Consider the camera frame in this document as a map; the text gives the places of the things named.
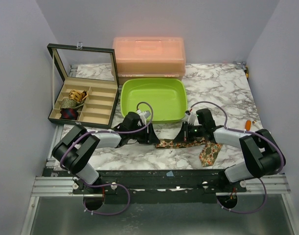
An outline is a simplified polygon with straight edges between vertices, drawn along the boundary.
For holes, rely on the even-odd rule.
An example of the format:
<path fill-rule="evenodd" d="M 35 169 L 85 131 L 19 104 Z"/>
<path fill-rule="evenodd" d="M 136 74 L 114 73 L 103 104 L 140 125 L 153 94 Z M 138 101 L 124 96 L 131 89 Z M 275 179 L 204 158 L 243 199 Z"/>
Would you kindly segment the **floral patterned tie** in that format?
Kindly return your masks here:
<path fill-rule="evenodd" d="M 171 139 L 160 139 L 160 143 L 156 144 L 155 148 L 179 149 L 196 147 L 201 145 L 204 146 L 203 150 L 199 154 L 199 159 L 201 161 L 202 167 L 213 166 L 223 145 L 207 141 L 203 137 L 183 143 L 174 143 Z"/>

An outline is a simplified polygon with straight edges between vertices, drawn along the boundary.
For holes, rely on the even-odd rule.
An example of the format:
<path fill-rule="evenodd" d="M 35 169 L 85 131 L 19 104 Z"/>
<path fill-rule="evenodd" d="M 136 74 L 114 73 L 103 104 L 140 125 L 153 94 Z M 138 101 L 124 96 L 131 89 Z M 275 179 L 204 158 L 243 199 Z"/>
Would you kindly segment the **green plastic tray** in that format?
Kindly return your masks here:
<path fill-rule="evenodd" d="M 181 121 L 187 110 L 186 89 L 182 81 L 173 78 L 139 78 L 123 84 L 120 96 L 121 114 L 126 116 L 147 102 L 154 111 L 153 123 Z"/>

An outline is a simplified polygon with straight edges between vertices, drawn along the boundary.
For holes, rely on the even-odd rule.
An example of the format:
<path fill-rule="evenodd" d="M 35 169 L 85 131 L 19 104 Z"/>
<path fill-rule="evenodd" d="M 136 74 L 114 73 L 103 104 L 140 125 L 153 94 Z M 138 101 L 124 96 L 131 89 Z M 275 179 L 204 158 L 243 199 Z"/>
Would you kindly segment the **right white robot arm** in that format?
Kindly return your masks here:
<path fill-rule="evenodd" d="M 187 111 L 188 121 L 182 123 L 174 138 L 174 143 L 188 143 L 203 138 L 205 141 L 230 145 L 241 149 L 244 161 L 224 170 L 218 179 L 218 187 L 224 192 L 235 187 L 237 181 L 260 178 L 275 174 L 285 165 L 271 133 L 266 129 L 256 132 L 227 129 L 216 125 L 209 109 L 197 110 L 195 114 Z"/>

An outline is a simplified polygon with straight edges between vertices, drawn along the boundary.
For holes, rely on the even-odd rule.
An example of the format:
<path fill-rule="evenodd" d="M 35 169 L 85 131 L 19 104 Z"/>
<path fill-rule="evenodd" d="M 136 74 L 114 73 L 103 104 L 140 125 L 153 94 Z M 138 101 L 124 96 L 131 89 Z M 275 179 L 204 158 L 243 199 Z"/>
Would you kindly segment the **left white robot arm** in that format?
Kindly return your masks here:
<path fill-rule="evenodd" d="M 89 159 L 96 149 L 119 148 L 129 140 L 140 144 L 157 144 L 153 125 L 146 120 L 149 111 L 129 112 L 122 123 L 111 130 L 89 132 L 82 125 L 75 125 L 53 148 L 52 156 L 59 161 L 61 168 L 84 181 L 84 187 L 90 193 L 101 189 L 99 173 L 89 164 Z"/>

